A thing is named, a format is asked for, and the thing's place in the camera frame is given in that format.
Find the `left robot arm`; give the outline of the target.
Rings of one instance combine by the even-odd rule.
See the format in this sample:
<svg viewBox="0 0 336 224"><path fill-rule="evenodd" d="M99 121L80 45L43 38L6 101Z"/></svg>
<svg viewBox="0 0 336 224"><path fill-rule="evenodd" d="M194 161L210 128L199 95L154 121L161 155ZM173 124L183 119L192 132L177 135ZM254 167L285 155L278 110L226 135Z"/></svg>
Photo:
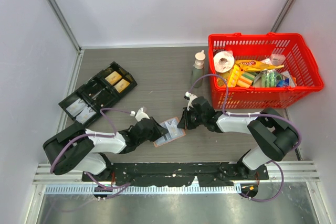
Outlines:
<svg viewBox="0 0 336 224"><path fill-rule="evenodd" d="M142 143L154 142L168 132L152 117L143 118L116 133L95 132L75 123L48 139L43 150L51 164L52 174L81 170L106 181L112 175L112 168L105 153L133 152Z"/></svg>

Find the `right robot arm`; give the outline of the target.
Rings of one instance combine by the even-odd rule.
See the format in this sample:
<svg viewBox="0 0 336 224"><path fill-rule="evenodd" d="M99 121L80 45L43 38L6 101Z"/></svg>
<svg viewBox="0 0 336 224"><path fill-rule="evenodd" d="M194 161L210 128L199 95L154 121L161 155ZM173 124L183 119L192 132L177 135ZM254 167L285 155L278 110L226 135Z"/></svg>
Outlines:
<svg viewBox="0 0 336 224"><path fill-rule="evenodd" d="M298 130L276 110L266 108L256 113L216 111L204 97L186 93L188 101L177 127L193 130L202 125L210 132L250 134L257 147L245 153L236 164L236 173L250 179L269 161L281 161L301 140Z"/></svg>

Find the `silver VIP card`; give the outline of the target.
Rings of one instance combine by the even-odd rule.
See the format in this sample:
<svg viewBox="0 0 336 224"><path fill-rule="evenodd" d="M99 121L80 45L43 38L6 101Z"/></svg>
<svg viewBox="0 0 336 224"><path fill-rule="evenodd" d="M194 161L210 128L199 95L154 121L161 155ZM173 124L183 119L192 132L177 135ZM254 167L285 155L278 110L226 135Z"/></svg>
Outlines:
<svg viewBox="0 0 336 224"><path fill-rule="evenodd" d="M185 135L184 130L177 127L178 123L178 118L172 118L162 122L161 126L168 130L171 138L178 138Z"/></svg>

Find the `pink card holder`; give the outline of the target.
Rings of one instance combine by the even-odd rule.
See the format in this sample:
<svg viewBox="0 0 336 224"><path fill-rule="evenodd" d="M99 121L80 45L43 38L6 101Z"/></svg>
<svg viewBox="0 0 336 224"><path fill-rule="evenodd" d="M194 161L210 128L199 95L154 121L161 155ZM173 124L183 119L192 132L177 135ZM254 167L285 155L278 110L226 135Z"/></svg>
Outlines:
<svg viewBox="0 0 336 224"><path fill-rule="evenodd" d="M179 129L177 127L179 123L178 117L174 117L171 119L168 119L162 123L160 123L160 126L168 130L168 133L157 139L153 142L155 147L160 147L164 144L170 143L178 138L182 138L186 135L185 131L183 129Z"/></svg>

